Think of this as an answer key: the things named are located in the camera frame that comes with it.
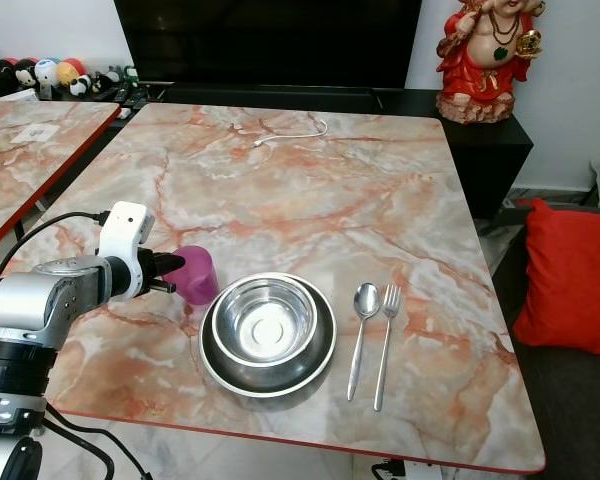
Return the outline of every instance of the marble-patterned table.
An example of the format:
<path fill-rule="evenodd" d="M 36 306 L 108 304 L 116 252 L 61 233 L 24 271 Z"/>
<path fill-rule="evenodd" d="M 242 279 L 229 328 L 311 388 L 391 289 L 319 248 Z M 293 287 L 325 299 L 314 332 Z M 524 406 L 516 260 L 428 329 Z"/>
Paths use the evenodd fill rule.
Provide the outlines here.
<path fill-rule="evenodd" d="M 327 135 L 277 140 L 275 134 Z M 160 251 L 202 245 L 220 283 L 286 271 L 331 300 L 338 341 L 326 373 L 278 399 L 218 385 L 198 351 L 203 309 L 152 292 L 81 317 L 52 371 L 65 412 L 447 465 L 534 472 L 544 453 L 518 363 L 440 123 L 389 116 L 194 105 L 146 106 L 42 220 L 143 203 Z M 71 219 L 23 248 L 13 270 L 92 253 Z M 365 281 L 405 293 L 384 406 L 373 395 L 386 321 L 367 324 L 346 400 Z"/>
<path fill-rule="evenodd" d="M 113 103 L 0 101 L 0 239 L 119 109 Z"/>

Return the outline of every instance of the pillow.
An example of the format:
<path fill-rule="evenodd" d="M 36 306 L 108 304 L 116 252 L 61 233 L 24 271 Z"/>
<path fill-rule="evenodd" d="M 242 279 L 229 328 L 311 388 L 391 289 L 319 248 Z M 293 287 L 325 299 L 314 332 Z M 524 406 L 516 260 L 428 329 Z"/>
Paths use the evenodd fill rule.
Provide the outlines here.
<path fill-rule="evenodd" d="M 513 331 L 527 345 L 600 354 L 600 214 L 531 206 L 529 291 Z"/>

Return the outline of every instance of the plush toy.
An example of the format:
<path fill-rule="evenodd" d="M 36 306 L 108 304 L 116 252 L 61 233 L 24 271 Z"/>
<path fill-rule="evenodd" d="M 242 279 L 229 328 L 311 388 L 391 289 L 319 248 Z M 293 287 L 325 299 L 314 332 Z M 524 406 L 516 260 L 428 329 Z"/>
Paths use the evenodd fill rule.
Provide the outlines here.
<path fill-rule="evenodd" d="M 109 71 L 105 75 L 109 77 L 113 83 L 120 83 L 124 80 L 124 73 L 122 72 L 122 67 L 119 65 L 116 65 L 115 67 L 109 65 Z"/>
<path fill-rule="evenodd" d="M 40 85 L 58 86 L 58 74 L 56 72 L 58 62 L 53 58 L 43 58 L 34 67 L 36 78 Z"/>
<path fill-rule="evenodd" d="M 23 58 L 15 65 L 16 78 L 23 87 L 37 87 L 38 80 L 34 72 L 38 60 L 35 58 Z"/>
<path fill-rule="evenodd" d="M 15 93 L 20 88 L 16 78 L 15 58 L 3 58 L 0 60 L 0 95 Z"/>
<path fill-rule="evenodd" d="M 63 87 L 68 87 L 72 80 L 86 73 L 87 71 L 77 58 L 65 58 L 58 64 L 56 70 L 58 81 Z"/>
<path fill-rule="evenodd" d="M 96 72 L 96 78 L 93 80 L 91 90 L 93 93 L 100 93 L 113 87 L 113 81 L 104 73 Z"/>
<path fill-rule="evenodd" d="M 71 80 L 69 92 L 76 97 L 82 97 L 91 87 L 91 77 L 89 75 L 80 75 Z"/>

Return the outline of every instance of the charging cable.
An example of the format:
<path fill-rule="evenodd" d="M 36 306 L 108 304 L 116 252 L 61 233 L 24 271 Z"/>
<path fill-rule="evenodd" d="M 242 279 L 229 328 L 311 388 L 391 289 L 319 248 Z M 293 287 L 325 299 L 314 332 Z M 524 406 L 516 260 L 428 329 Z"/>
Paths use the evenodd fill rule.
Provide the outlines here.
<path fill-rule="evenodd" d="M 318 121 L 324 125 L 324 130 L 322 132 L 320 132 L 320 133 L 312 133 L 310 135 L 274 135 L 273 137 L 266 137 L 266 138 L 261 138 L 260 140 L 256 140 L 255 142 L 253 142 L 253 148 L 259 147 L 263 143 L 268 142 L 269 140 L 274 140 L 276 138 L 311 138 L 311 137 L 321 137 L 322 135 L 324 135 L 325 133 L 327 133 L 327 131 L 329 130 L 329 126 L 327 125 L 327 122 L 325 122 L 324 120 L 318 120 Z"/>

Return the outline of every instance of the metal fork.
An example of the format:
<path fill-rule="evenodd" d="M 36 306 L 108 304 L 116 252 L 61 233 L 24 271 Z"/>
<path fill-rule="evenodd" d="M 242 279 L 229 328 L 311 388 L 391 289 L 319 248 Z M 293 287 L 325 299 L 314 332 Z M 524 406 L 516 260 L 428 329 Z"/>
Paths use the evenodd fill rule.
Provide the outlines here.
<path fill-rule="evenodd" d="M 389 336 L 391 334 L 391 320 L 398 314 L 400 309 L 400 294 L 402 290 L 397 285 L 389 285 L 384 295 L 384 306 L 382 311 L 387 317 L 387 335 L 384 339 L 384 348 L 382 349 L 382 361 L 380 362 L 380 373 L 378 374 L 378 385 L 376 386 L 376 398 L 373 402 L 373 409 L 376 412 L 382 410 L 382 396 L 384 394 L 384 379 L 387 375 L 387 353 L 389 351 Z"/>

